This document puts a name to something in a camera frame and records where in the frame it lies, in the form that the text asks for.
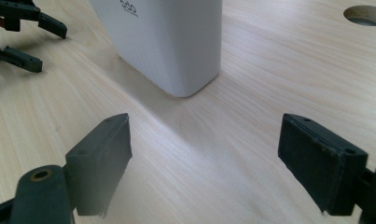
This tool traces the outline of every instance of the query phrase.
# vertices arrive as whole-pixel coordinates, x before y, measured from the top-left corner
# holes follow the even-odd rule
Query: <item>black clamp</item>
[[[64,167],[47,165],[23,175],[16,197],[0,204],[0,224],[71,224],[105,216],[132,157],[128,114],[105,119],[66,155]]]
[[[21,29],[21,20],[38,21],[40,28],[63,39],[66,38],[66,26],[42,13],[32,0],[0,0],[0,18],[4,18],[2,27],[7,31],[18,32]],[[6,47],[3,51],[0,50],[0,61],[14,64],[30,72],[42,71],[42,61],[11,47]]]
[[[376,224],[376,171],[368,153],[311,119],[285,114],[278,156],[322,212],[350,216],[362,209],[361,224]]]

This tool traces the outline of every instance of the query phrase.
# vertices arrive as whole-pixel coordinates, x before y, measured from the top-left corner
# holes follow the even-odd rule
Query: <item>table hole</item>
[[[376,7],[356,6],[344,11],[344,17],[348,21],[364,26],[376,26]]]

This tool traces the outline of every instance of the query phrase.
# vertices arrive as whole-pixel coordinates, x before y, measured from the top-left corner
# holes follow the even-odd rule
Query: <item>white rectangular object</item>
[[[222,0],[91,0],[118,54],[166,92],[194,94],[220,71]]]

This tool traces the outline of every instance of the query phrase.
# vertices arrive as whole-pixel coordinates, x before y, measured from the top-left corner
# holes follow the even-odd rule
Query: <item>screw hole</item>
[[[38,182],[49,178],[53,172],[51,170],[41,170],[31,175],[31,181]]]

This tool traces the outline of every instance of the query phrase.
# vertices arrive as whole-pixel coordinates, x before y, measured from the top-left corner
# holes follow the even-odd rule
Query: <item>light wood surface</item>
[[[61,40],[24,21],[0,46],[44,62],[0,63],[0,203],[35,167],[101,120],[131,117],[132,153],[108,216],[77,223],[357,223],[321,214],[277,157],[284,113],[316,120],[376,167],[376,27],[343,17],[376,0],[224,0],[220,75],[174,98],[125,63],[88,0],[35,1],[68,27]]]

